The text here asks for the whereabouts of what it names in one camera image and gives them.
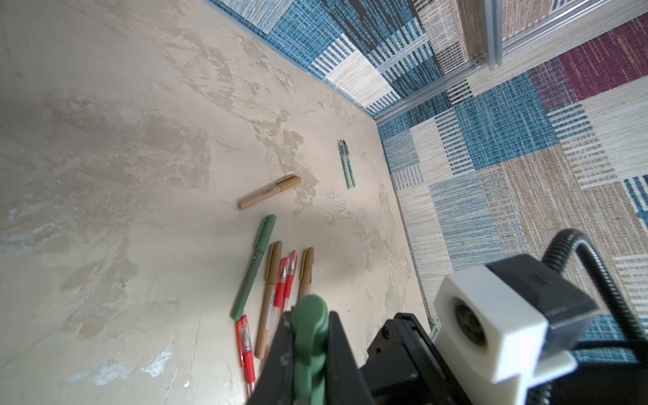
dark green pen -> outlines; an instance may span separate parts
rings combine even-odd
[[[245,303],[248,300],[252,284],[254,284],[254,278],[257,276],[257,271],[261,265],[263,254],[266,252],[266,249],[268,249],[268,242],[270,241],[270,235],[272,234],[272,229],[275,227],[276,220],[277,216],[271,214],[264,218],[263,224],[261,225],[261,231],[259,232],[257,243],[254,244],[254,252],[252,253],[252,261],[249,264],[248,274],[245,276],[243,286],[238,293],[238,298],[234,302],[234,308],[232,309],[232,319],[236,322],[238,322],[243,316]]]

pen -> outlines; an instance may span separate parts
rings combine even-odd
[[[272,234],[272,229],[275,226],[276,220],[277,217],[272,214],[266,216],[263,220],[261,231],[259,231],[259,237],[257,238],[257,242],[254,244],[254,252],[252,253],[252,260],[249,264],[248,274],[243,281],[243,286],[238,293],[237,300],[234,302],[234,308],[232,308],[231,317],[235,321],[238,321],[239,319],[241,319],[241,316],[243,316],[243,309],[245,308],[245,303],[248,300],[249,291],[252,289],[254,278],[257,276],[257,271],[259,270],[261,259],[263,259],[263,253],[268,248],[268,241],[270,239],[270,235]]]
[[[313,289],[313,265],[315,264],[315,248],[308,248],[304,251],[304,259],[299,279],[299,298],[311,293]]]
[[[351,181],[351,174],[349,173],[349,164],[347,163],[347,155],[344,153],[344,146],[342,141],[338,141],[338,146],[340,147],[340,157],[342,159],[342,169],[344,169],[344,178],[347,180],[347,188],[353,188],[353,182]]]
[[[268,334],[268,343],[266,344],[266,355],[272,346],[272,340],[275,337],[279,319],[281,318],[281,306],[283,305],[283,294],[286,288],[286,278],[288,277],[288,264],[290,259],[284,257],[281,259],[281,272],[277,280],[277,288],[275,289],[275,299],[272,303],[272,313],[270,314],[270,333]]]
[[[353,163],[351,163],[351,154],[349,153],[349,147],[347,146],[347,141],[342,141],[342,145],[344,146],[344,152],[347,158],[347,166],[349,166],[349,175],[351,175],[351,183],[353,183],[353,187],[358,186],[358,180],[356,179],[356,169],[353,167]]]
[[[288,275],[286,276],[286,288],[284,289],[284,302],[281,307],[281,314],[286,311],[288,307],[288,300],[290,299],[290,291],[292,290],[292,281],[295,278],[295,268],[297,267],[297,251],[293,250],[290,254],[290,262],[288,263]]]
[[[261,202],[263,200],[267,200],[268,198],[279,194],[282,191],[288,190],[290,187],[295,187],[296,185],[301,183],[301,177],[299,176],[292,176],[289,179],[286,179],[280,183],[275,184],[274,186],[270,187],[269,189],[262,191],[258,194],[255,194],[253,196],[250,196],[246,198],[245,200],[241,201],[238,203],[238,208],[243,209],[243,208],[248,208],[250,205],[254,205],[258,202]]]
[[[257,377],[254,375],[254,357],[252,357],[252,342],[249,338],[247,315],[243,315],[237,322],[237,340],[241,367],[245,373],[245,381],[248,383],[248,397],[251,397]]]
[[[263,298],[263,307],[261,309],[261,321],[259,323],[259,335],[257,336],[257,358],[263,359],[266,354],[266,344],[268,333],[270,332],[270,316],[272,312],[272,303],[275,299],[275,289],[277,288],[277,279],[279,278],[279,268],[281,264],[281,249],[283,242],[278,240],[272,245],[270,250],[270,265],[266,273],[266,293]]]

worn table surface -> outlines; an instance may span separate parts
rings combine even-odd
[[[0,103],[0,403],[243,403],[229,311],[269,213],[359,364],[426,323],[374,121],[211,3],[0,1]]]

red pen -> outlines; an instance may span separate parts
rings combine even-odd
[[[254,356],[252,355],[252,341],[249,338],[247,315],[243,315],[237,322],[237,340],[241,367],[245,372],[245,381],[248,383],[248,397],[251,397],[257,377],[254,374]]]
[[[277,288],[275,289],[275,300],[272,302],[272,313],[270,314],[270,330],[268,331],[268,341],[266,344],[266,356],[272,346],[272,340],[277,332],[279,320],[281,319],[281,307],[283,306],[283,294],[286,289],[286,278],[288,278],[288,264],[290,259],[284,257],[281,259],[279,265],[279,279],[277,280]]]
[[[288,275],[286,276],[286,288],[284,289],[284,302],[281,307],[281,314],[288,308],[290,291],[292,290],[292,281],[295,278],[295,269],[297,268],[297,251],[293,250],[290,254],[290,263],[288,265]]]

brown pen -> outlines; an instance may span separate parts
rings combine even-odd
[[[313,288],[313,265],[315,264],[315,248],[304,250],[304,261],[302,262],[299,279],[299,298],[311,293]]]
[[[301,177],[292,176],[289,179],[286,179],[280,183],[277,183],[268,190],[262,191],[258,194],[253,195],[252,197],[246,198],[245,200],[238,203],[238,208],[244,209],[248,208],[250,205],[255,205],[258,202],[267,200],[268,198],[279,194],[282,191],[288,190],[290,187],[295,187],[297,184],[301,183]]]
[[[270,311],[272,311],[272,301],[275,297],[275,288],[279,278],[279,263],[281,262],[281,250],[283,242],[278,240],[272,245],[270,250],[270,265],[266,271],[266,293],[263,297],[263,307],[261,308],[261,321],[259,323],[259,335],[257,336],[257,349],[254,354],[257,358],[263,359],[266,355],[266,341],[270,333]]]

